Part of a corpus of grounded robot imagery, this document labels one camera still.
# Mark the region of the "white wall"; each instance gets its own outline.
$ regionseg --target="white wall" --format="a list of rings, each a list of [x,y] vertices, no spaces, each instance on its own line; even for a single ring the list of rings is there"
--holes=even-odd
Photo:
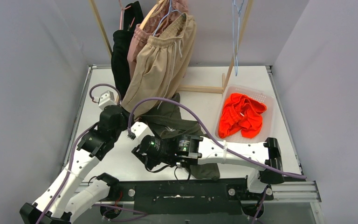
[[[88,0],[55,0],[71,32],[79,40],[89,64],[110,64],[108,51]],[[123,0],[127,5],[135,0]],[[240,64],[271,65],[278,57],[309,0],[255,0],[240,49]],[[119,28],[117,0],[95,0],[110,44]],[[139,1],[144,15],[156,0]],[[191,64],[228,65],[233,54],[231,0],[188,0],[197,22],[197,36]]]
[[[0,1],[0,224],[57,177],[86,74],[54,1]]]
[[[273,74],[327,223],[358,223],[358,1],[310,0]]]

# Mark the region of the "waistband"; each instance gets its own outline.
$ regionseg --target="waistband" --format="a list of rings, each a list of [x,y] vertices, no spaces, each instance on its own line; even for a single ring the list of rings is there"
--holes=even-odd
[[[138,39],[138,41],[143,44],[147,44],[147,39],[153,34],[145,32],[144,30],[139,28],[139,26],[140,24],[137,24],[135,27],[134,38]]]
[[[192,15],[183,13],[183,16],[179,16],[174,22],[172,22],[159,37],[152,35],[149,36],[147,44],[162,48],[173,45],[173,43],[183,38],[189,23],[193,20],[194,17]]]

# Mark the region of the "white table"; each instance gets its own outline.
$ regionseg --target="white table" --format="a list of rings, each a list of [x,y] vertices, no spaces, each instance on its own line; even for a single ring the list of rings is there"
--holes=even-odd
[[[221,86],[221,75],[227,70],[228,67],[189,67],[182,84]],[[99,83],[114,85],[111,69],[92,70],[88,89]],[[257,89],[267,95],[275,97],[274,89],[265,66],[239,67],[238,76],[236,77],[233,74],[229,80],[229,85],[230,84]],[[98,87],[94,90],[93,94],[99,97],[99,95],[106,90],[110,90],[109,87]],[[99,109],[98,105],[92,103],[88,97],[88,91],[89,90],[87,90],[85,101],[82,102],[84,106],[76,136],[97,122],[99,120],[99,114],[101,113],[101,109]],[[194,111],[204,122],[206,127],[211,132],[214,132],[213,125],[218,114],[222,94],[181,91],[180,96],[181,103]],[[186,111],[182,110],[181,112],[183,119],[195,120]],[[285,172],[300,174],[295,151],[277,101],[275,101],[274,130],[272,131],[271,137],[278,139],[282,154],[283,170]],[[106,154],[105,158],[86,176],[84,181],[87,182],[92,176],[100,175],[104,172],[116,177],[120,181],[175,180],[173,168],[167,168],[157,174],[147,172],[144,165],[131,153],[131,150],[136,145],[136,142],[127,138],[127,133],[123,132],[116,142],[115,147]],[[251,169],[242,166],[219,164],[219,170],[221,178],[238,178],[248,175]],[[179,179],[187,178],[187,173],[184,170],[178,169],[176,174]]]

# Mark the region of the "wooden clothes rack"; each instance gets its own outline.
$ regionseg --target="wooden clothes rack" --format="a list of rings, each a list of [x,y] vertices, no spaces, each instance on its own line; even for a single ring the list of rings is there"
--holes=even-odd
[[[252,9],[253,1],[254,0],[248,0],[248,3],[246,5],[245,15],[243,16],[242,26],[241,26],[241,29],[240,29],[240,37],[239,37],[239,40],[238,40],[238,46],[235,47],[235,54],[237,54],[236,49],[240,46],[240,44],[242,42],[243,35],[244,35],[245,29],[246,29],[246,25],[247,25],[248,20],[249,20],[250,11]],[[95,16],[96,22],[97,22],[97,24],[99,26],[99,30],[101,31],[103,41],[105,42],[105,46],[106,46],[106,48],[108,50],[108,54],[111,57],[112,56],[112,48],[110,47],[109,39],[108,39],[108,36],[106,35],[105,27],[103,26],[101,16],[99,15],[98,8],[97,8],[97,6],[95,4],[95,0],[89,0],[89,2],[90,2],[90,5],[91,5],[91,9],[94,12],[94,16]],[[230,76],[231,76],[231,72],[232,72],[233,67],[234,67],[234,56],[235,56],[235,54],[233,54],[233,56],[231,57],[231,63],[230,63],[230,66],[228,68],[227,74],[223,73],[222,76],[221,76],[221,87],[199,86],[199,85],[180,85],[178,90],[179,91],[193,91],[193,92],[223,93],[224,90],[227,87],[228,81],[229,81]]]

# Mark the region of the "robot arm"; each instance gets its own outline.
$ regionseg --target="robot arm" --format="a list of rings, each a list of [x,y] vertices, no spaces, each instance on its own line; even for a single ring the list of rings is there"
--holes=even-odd
[[[127,118],[124,109],[117,105],[109,105],[100,114],[99,122],[92,127],[77,145],[73,154],[73,165],[69,164],[59,174],[53,184],[32,204],[25,203],[20,210],[25,224],[35,224],[51,200],[48,212],[40,221],[41,224],[69,224],[84,211],[84,208],[105,198],[107,189],[112,186],[109,178],[102,179],[105,184],[93,184],[85,192],[71,198],[86,175],[104,158],[114,147],[120,133],[126,129]],[[66,184],[58,194],[64,179]]]
[[[102,174],[87,189],[72,197],[85,176],[114,147],[114,143],[120,133],[125,129],[125,124],[126,120],[121,107],[115,105],[106,107],[101,113],[97,129],[91,129],[79,143],[79,149],[74,154],[74,165],[69,172],[69,179],[53,205],[49,208],[48,213],[40,222],[41,224],[73,223],[88,208],[106,198],[112,188],[117,190],[118,180],[108,174]],[[172,167],[187,167],[207,163],[248,166],[254,168],[253,173],[247,180],[248,190],[254,193],[262,193],[267,184],[283,182],[282,175],[271,175],[263,168],[227,153],[225,148],[218,147],[205,137],[181,135],[175,139],[161,140],[154,137],[150,128],[141,122],[136,122],[132,126],[132,132],[139,143],[132,153],[148,169],[152,169],[161,162]],[[256,144],[230,142],[222,142],[222,144],[252,160],[264,162],[278,169],[282,168],[276,139],[269,138],[267,142]],[[26,203],[22,207],[20,214],[24,223],[36,223],[41,211],[46,208],[67,172],[68,166],[33,204]]]
[[[254,161],[264,163],[273,168],[282,170],[282,160],[278,141],[267,138],[266,142],[255,144],[219,142],[224,148],[217,146],[211,139],[195,135],[181,135],[174,139],[162,140],[150,134],[149,127],[137,122],[131,131],[135,133],[139,145],[132,153],[148,170],[152,170],[161,162],[172,167],[189,167],[207,163],[233,164],[253,168],[249,175],[248,190],[253,193],[262,193],[268,184],[284,182],[281,174],[271,172],[240,157],[227,153],[227,148],[248,157]]]

